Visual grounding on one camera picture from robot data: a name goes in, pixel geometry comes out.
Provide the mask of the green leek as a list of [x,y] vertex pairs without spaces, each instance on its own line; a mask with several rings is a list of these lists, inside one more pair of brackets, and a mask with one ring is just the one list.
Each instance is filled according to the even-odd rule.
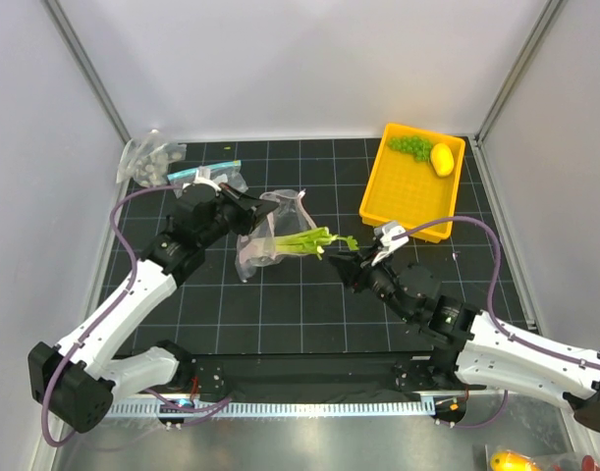
[[358,243],[353,236],[332,234],[328,227],[318,227],[293,235],[275,236],[274,247],[277,254],[314,255],[321,260],[325,253],[324,247],[336,241],[343,242],[348,250],[359,250]]

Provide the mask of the green grape bunch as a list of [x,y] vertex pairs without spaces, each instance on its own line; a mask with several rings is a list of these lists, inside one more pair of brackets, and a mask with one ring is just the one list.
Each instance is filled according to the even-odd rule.
[[416,162],[428,162],[433,144],[430,140],[418,135],[392,137],[388,141],[388,147],[403,154],[409,154]]

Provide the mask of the pink zip top bag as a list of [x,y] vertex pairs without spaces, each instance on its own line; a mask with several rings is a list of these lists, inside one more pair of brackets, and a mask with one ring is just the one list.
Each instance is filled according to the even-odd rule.
[[239,279],[246,282],[258,268],[280,263],[297,255],[277,254],[275,236],[288,236],[318,228],[303,206],[305,191],[278,189],[260,194],[261,199],[275,201],[279,207],[249,235],[240,235],[237,240],[235,267]]

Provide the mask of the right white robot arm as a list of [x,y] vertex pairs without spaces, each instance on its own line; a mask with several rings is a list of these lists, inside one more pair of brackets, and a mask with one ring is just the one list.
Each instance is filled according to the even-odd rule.
[[433,347],[427,375],[437,388],[461,383],[521,393],[570,410],[600,433],[600,350],[544,338],[443,295],[440,280],[417,263],[395,272],[389,259],[373,263],[358,252],[328,261],[346,288],[371,291],[417,326]]

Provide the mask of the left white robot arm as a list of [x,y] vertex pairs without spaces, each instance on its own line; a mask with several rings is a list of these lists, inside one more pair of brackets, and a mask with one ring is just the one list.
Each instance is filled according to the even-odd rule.
[[133,266],[119,287],[70,334],[30,351],[30,387],[42,406],[42,432],[49,432],[51,415],[86,433],[122,398],[156,386],[172,393],[188,389],[195,376],[192,356],[170,340],[125,359],[115,355],[147,315],[203,264],[209,246],[229,233],[249,235],[277,206],[225,183],[187,186],[165,229],[141,254],[129,254]]

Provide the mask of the yellow lemon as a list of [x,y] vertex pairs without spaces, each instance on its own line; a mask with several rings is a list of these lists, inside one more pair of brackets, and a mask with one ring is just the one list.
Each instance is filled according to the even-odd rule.
[[455,160],[450,147],[445,143],[435,144],[430,152],[430,163],[438,177],[448,177],[455,167]]

